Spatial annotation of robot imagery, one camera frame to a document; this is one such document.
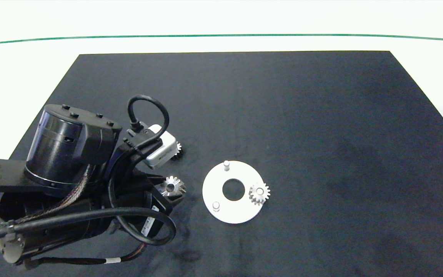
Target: green line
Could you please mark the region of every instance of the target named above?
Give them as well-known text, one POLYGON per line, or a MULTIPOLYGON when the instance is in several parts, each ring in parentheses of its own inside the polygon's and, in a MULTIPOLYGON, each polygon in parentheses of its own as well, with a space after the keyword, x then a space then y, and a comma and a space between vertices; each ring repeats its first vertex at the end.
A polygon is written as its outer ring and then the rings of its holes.
POLYGON ((362 33, 240 33, 218 35, 90 35, 83 37, 42 37, 7 40, 2 43, 35 42, 37 40, 77 39, 77 38, 129 38, 129 37, 395 37, 429 40, 443 40, 442 37, 414 37, 412 35, 368 35, 362 33))

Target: black mat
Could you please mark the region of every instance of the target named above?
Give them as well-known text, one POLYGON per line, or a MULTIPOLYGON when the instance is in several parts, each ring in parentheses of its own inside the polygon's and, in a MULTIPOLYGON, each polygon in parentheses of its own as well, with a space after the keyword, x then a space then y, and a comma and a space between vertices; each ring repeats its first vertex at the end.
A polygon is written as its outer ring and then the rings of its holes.
MULTIPOLYGON (((127 126, 136 93, 164 103, 187 151, 158 170, 188 186, 177 237, 133 262, 25 276, 443 276, 443 118, 389 52, 81 55, 48 103, 127 126), (245 224, 204 206, 204 177, 223 160, 249 163, 272 190, 245 224)), ((26 158, 39 116, 12 159, 26 158)), ((137 116, 161 122, 145 103, 137 116)), ((136 244, 104 234, 47 255, 136 244)), ((1 276, 19 274, 0 256, 1 276)))

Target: bevel gear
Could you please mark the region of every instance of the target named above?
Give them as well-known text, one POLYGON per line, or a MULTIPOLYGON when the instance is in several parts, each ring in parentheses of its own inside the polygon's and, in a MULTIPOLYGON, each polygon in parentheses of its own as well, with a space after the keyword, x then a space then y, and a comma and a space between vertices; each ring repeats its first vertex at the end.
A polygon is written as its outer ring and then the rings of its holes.
POLYGON ((271 190, 266 184, 256 183, 249 189, 249 199, 254 202, 254 205, 262 205, 267 199, 269 199, 269 196, 271 195, 269 193, 270 191, 271 190))
POLYGON ((175 153, 171 159, 178 160, 178 159, 182 158, 183 154, 184 154, 184 151, 182 149, 182 145, 179 142, 177 142, 177 153, 175 153))
POLYGON ((170 176, 163 181, 158 190, 163 196, 181 196, 186 193, 186 186, 181 179, 170 176))

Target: white ring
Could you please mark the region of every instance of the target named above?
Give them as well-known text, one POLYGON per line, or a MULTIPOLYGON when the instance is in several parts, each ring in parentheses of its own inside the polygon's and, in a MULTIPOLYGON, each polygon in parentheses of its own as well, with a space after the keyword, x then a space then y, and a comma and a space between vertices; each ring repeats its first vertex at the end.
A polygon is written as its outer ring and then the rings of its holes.
POLYGON ((262 205, 255 205, 249 198, 249 189, 255 184, 263 184, 261 176, 250 165, 229 161, 220 163, 208 172, 203 183, 204 205, 217 219, 226 223, 243 223, 251 220, 261 210, 262 205), (239 180, 244 184, 244 196, 236 201, 223 195, 223 185, 230 179, 239 180))

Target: gear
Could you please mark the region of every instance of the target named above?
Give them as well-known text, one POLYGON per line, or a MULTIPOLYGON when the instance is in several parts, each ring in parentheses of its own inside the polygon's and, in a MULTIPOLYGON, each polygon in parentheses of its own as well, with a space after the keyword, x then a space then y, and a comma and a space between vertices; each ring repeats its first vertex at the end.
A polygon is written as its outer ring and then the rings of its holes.
POLYGON ((183 154, 184 154, 184 150, 182 149, 182 145, 179 142, 177 142, 177 153, 175 153, 171 159, 178 160, 178 159, 182 158, 183 154))
POLYGON ((270 191, 271 190, 266 184, 256 183, 249 189, 249 199, 254 202, 254 205, 262 205, 267 199, 269 199, 269 196, 271 195, 269 193, 270 191))
POLYGON ((186 193, 186 186, 181 179, 170 176, 163 181, 158 190, 163 196, 181 196, 186 193))

